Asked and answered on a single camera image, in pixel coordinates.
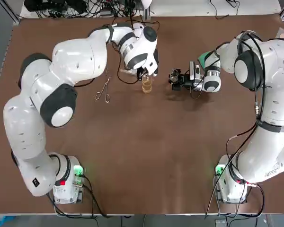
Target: green status light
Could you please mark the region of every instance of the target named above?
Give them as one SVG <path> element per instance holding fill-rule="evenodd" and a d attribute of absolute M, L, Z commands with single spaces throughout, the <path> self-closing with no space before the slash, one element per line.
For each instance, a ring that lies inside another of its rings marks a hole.
<path fill-rule="evenodd" d="M 74 174 L 75 175 L 82 175 L 83 174 L 83 167 L 80 165 L 74 166 Z"/>
<path fill-rule="evenodd" d="M 223 172 L 224 169 L 225 169 L 225 165 L 223 165 L 223 164 L 217 165 L 216 168 L 215 168 L 216 174 L 221 175 L 221 173 Z"/>

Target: white arm segment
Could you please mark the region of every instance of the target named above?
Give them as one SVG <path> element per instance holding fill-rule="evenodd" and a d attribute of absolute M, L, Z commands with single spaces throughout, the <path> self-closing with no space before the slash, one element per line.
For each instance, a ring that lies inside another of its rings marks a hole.
<path fill-rule="evenodd" d="M 221 67 L 233 73 L 242 86 L 254 90 L 256 83 L 257 89 L 262 89 L 263 65 L 259 50 L 249 37 L 244 39 L 247 45 L 238 48 L 241 35 L 220 49 Z M 247 147 L 233 160 L 239 170 L 233 168 L 233 173 L 249 183 L 265 181 L 284 171 L 284 39 L 262 42 L 255 38 L 255 41 L 263 54 L 266 71 L 263 114 Z M 219 164 L 227 162 L 227 156 L 223 156 Z M 239 184 L 230 171 L 230 168 L 225 170 L 219 187 L 224 201 L 238 203 L 242 195 L 245 198 L 247 187 L 243 191 L 244 185 Z"/>
<path fill-rule="evenodd" d="M 76 201 L 73 169 L 79 162 L 73 156 L 47 154 L 44 122 L 60 127 L 72 118 L 77 96 L 73 86 L 103 73 L 109 42 L 118 46 L 127 67 L 142 67 L 149 75 L 157 69 L 157 34 L 142 24 L 134 24 L 134 31 L 127 24 L 104 26 L 86 39 L 57 44 L 52 61 L 33 54 L 23 62 L 21 92 L 4 106 L 3 119 L 12 155 L 34 196 L 53 189 L 56 201 Z"/>
<path fill-rule="evenodd" d="M 48 193 L 56 181 L 56 168 L 45 150 L 44 122 L 40 114 L 21 92 L 6 103 L 3 120 L 10 147 L 27 188 L 33 196 Z M 39 182 L 37 187 L 34 185 L 35 178 Z"/>

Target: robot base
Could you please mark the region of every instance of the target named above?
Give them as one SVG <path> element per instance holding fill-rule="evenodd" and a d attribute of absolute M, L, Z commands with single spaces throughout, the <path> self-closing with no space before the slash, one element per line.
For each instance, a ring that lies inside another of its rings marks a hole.
<path fill-rule="evenodd" d="M 53 187 L 53 195 L 55 202 L 58 204 L 68 204 L 68 203 L 76 203 L 77 200 L 82 201 L 82 178 L 76 176 L 78 174 L 78 168 L 82 169 L 79 170 L 83 174 L 83 168 L 80 166 L 79 161 L 74 156 L 68 156 L 70 162 L 65 163 L 65 158 L 61 155 L 60 157 L 60 165 L 65 167 L 64 169 L 60 169 L 57 175 L 57 180 L 60 178 L 58 177 L 60 174 L 65 174 L 69 169 L 69 176 L 65 181 L 63 181 L 60 185 L 55 185 Z"/>
<path fill-rule="evenodd" d="M 218 180 L 220 174 L 227 165 L 228 160 L 227 155 L 222 156 L 220 159 L 219 164 L 215 168 L 215 182 Z M 247 186 L 235 182 L 227 168 L 221 176 L 216 190 L 218 201 L 222 201 L 223 203 L 239 203 L 240 198 L 242 198 L 240 203 L 243 203 L 246 198 Z"/>

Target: metal tweezers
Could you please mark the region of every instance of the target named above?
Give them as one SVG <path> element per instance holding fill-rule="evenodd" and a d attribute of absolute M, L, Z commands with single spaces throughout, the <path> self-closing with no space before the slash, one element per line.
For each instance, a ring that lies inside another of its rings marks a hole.
<path fill-rule="evenodd" d="M 106 81 L 106 83 L 104 84 L 104 86 L 103 86 L 103 88 L 102 88 L 102 91 L 101 92 L 97 92 L 97 94 L 96 94 L 96 97 L 95 97 L 95 100 L 99 100 L 100 99 L 100 97 L 101 97 L 101 95 L 102 95 L 102 93 L 103 93 L 103 91 L 104 91 L 104 89 L 106 89 L 106 91 L 105 91 L 105 102 L 106 103 L 109 103 L 109 101 L 110 101 L 110 95 L 108 95 L 107 94 L 107 89 L 108 89 L 108 83 L 109 83 L 109 81 L 110 81 L 110 78 L 111 78 L 112 76 L 110 76 L 108 79 L 107 79 L 107 81 Z"/>

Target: table surface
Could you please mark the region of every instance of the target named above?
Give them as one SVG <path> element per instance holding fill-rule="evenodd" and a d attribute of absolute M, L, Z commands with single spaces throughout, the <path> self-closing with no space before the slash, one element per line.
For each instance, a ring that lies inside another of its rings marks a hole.
<path fill-rule="evenodd" d="M 105 76 L 78 88 L 74 118 L 62 128 L 46 127 L 46 149 L 79 159 L 104 212 L 205 213 L 213 189 L 213 169 L 225 154 L 226 140 L 254 123 L 253 93 L 223 71 L 219 92 L 203 93 L 193 100 L 187 90 L 171 90 L 169 72 L 172 68 L 185 71 L 189 61 L 232 40 L 242 30 L 254 30 L 266 40 L 275 37 L 284 23 L 278 15 L 152 20 L 160 22 L 160 72 L 152 92 L 145 95 L 141 83 L 126 85 L 117 79 L 119 56 L 109 45 L 110 103 L 94 100 L 107 80 Z M 20 92 L 17 81 L 22 61 L 35 52 L 51 56 L 57 43 L 86 37 L 92 29 L 111 21 L 23 19 L 14 27 L 0 78 L 0 213 L 53 213 L 45 196 L 33 197 L 26 189 L 10 157 L 3 127 L 3 107 Z M 120 76 L 133 80 L 123 73 Z M 230 151 L 244 139 L 231 143 Z M 265 212 L 284 213 L 284 173 L 262 185 Z M 257 213 L 260 207 L 261 195 L 253 190 L 239 212 Z M 85 196 L 83 204 L 61 209 L 90 213 L 90 198 Z M 235 205 L 222 206 L 222 212 L 235 209 Z M 210 212 L 217 212 L 214 198 Z"/>

